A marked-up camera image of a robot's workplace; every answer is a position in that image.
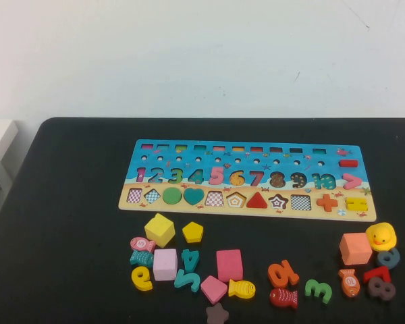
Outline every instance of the orange plus sign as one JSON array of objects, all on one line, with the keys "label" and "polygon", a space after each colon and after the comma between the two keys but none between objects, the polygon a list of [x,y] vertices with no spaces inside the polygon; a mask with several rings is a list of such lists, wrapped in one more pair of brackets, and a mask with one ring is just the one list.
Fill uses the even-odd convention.
[{"label": "orange plus sign", "polygon": [[338,201],[336,199],[330,199],[329,194],[324,194],[323,198],[317,199],[317,205],[324,207],[325,211],[330,212],[332,207],[338,206]]}]

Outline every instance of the white wall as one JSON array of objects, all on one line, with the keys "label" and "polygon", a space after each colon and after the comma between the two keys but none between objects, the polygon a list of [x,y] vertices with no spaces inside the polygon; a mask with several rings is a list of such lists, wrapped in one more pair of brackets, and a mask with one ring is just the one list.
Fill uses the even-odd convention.
[{"label": "white wall", "polygon": [[53,116],[405,116],[405,0],[0,0],[12,174]]}]

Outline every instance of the yellow pentagon block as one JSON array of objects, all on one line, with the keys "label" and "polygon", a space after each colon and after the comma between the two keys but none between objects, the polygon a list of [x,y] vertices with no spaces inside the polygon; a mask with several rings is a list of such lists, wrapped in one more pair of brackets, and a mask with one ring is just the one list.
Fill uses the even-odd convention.
[{"label": "yellow pentagon block", "polygon": [[145,226],[146,237],[163,248],[175,236],[174,223],[157,213]]},{"label": "yellow pentagon block", "polygon": [[191,221],[183,227],[183,235],[187,243],[201,242],[203,238],[204,227]]}]

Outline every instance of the pink cube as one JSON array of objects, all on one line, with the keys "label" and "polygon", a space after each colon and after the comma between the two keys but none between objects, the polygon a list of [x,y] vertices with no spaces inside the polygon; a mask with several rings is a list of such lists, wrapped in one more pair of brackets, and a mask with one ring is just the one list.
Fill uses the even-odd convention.
[{"label": "pink cube", "polygon": [[153,261],[156,281],[175,280],[177,276],[177,251],[174,248],[156,249]]},{"label": "pink cube", "polygon": [[216,252],[217,279],[228,282],[243,280],[242,253],[240,250],[222,250]]},{"label": "pink cube", "polygon": [[366,233],[347,233],[340,241],[340,252],[345,265],[364,265],[372,255]]},{"label": "pink cube", "polygon": [[210,275],[202,282],[201,290],[211,304],[214,305],[227,293],[228,286]]}]

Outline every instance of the wooden puzzle board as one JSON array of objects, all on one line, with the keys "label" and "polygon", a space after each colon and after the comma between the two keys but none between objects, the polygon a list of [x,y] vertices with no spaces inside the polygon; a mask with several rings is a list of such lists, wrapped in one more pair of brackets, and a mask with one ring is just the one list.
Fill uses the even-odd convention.
[{"label": "wooden puzzle board", "polygon": [[[357,166],[340,166],[344,160]],[[345,189],[350,183],[343,179],[345,173],[360,178],[361,184]],[[169,188],[180,191],[180,201],[164,201]],[[177,190],[167,191],[175,191],[173,200],[179,200]],[[360,198],[366,205],[359,208],[367,210],[350,210],[354,207],[347,206],[349,198]],[[326,211],[325,203],[337,206]],[[326,144],[138,140],[119,208],[346,221],[377,218],[360,148]]]}]

